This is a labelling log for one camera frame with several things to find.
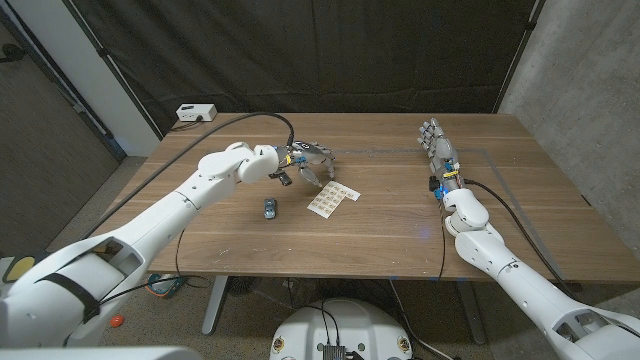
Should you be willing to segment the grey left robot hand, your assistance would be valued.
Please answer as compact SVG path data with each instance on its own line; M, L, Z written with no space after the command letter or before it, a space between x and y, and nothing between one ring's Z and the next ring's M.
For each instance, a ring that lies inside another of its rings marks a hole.
M283 166L296 166L301 178L317 187L322 187L322 182L310 168L311 165L323 165L326 167L329 178L335 178L334 160L332 151L317 142L294 141L286 150Z

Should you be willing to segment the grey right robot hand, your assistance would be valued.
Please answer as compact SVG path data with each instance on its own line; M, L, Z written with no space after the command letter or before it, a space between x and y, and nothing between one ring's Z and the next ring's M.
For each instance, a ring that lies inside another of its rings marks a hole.
M462 188L459 174L459 156L449 138L445 135L436 118L431 118L419 128L418 143L427 152L429 168L429 190L437 198L448 192Z

